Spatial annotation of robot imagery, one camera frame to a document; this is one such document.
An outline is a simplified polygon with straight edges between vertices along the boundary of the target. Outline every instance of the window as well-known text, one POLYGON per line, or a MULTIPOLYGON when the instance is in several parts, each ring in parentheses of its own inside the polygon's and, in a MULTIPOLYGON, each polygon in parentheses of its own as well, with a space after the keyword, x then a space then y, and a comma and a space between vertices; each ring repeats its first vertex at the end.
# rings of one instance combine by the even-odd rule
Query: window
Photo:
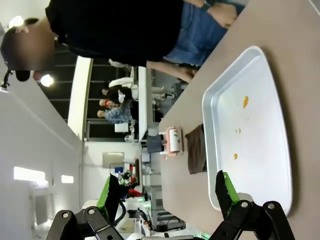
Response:
POLYGON ((75 181, 73 176, 62 175, 61 182, 63 184, 73 184, 75 181))
POLYGON ((31 181, 37 184, 46 183, 46 174, 43 171, 31 170, 15 166, 13 169, 13 178, 15 180, 31 181))

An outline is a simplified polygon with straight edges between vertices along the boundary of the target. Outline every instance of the red object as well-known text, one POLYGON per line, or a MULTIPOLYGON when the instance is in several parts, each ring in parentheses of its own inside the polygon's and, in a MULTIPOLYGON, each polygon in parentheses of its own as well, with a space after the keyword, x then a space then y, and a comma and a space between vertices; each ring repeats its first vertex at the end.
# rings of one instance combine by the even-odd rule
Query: red object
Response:
POLYGON ((134 189, 129 189, 129 192, 130 196, 133 196, 134 198, 136 197, 142 197, 142 193, 134 190, 134 189))
POLYGON ((106 99, 106 100, 104 101, 104 106, 105 106, 105 107, 108 106, 108 102, 110 102, 110 100, 108 100, 108 99, 106 99))

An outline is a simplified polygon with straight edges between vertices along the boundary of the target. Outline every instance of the black cap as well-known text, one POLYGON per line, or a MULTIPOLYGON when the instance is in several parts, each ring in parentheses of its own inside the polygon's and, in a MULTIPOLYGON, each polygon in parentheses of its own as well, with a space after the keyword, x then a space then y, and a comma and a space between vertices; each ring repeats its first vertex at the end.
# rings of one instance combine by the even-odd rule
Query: black cap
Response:
POLYGON ((16 78, 25 82, 30 78, 30 70, 25 70, 23 61, 17 52, 15 33, 17 28, 10 28, 3 36, 1 43, 1 55, 8 70, 15 71, 16 78))

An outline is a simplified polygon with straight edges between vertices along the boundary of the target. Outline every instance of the food crumb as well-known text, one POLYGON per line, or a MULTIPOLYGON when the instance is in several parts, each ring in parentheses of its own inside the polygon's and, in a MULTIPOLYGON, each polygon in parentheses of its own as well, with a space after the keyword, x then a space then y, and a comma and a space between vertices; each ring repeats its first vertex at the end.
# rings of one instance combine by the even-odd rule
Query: food crumb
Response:
POLYGON ((248 105, 248 102, 249 102, 249 97, 245 96, 243 99, 243 108, 245 108, 248 105))

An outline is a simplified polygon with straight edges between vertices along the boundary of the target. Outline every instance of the plastic tray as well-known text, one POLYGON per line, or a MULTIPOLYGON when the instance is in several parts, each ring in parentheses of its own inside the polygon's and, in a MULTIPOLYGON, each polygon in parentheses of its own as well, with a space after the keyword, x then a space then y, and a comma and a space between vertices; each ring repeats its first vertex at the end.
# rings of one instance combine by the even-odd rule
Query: plastic tray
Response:
POLYGON ((240 198, 258 205, 277 201, 287 215, 293 194, 287 133, 259 47, 246 49, 205 91, 202 112, 212 206, 220 210, 215 186, 217 172, 223 170, 240 198))

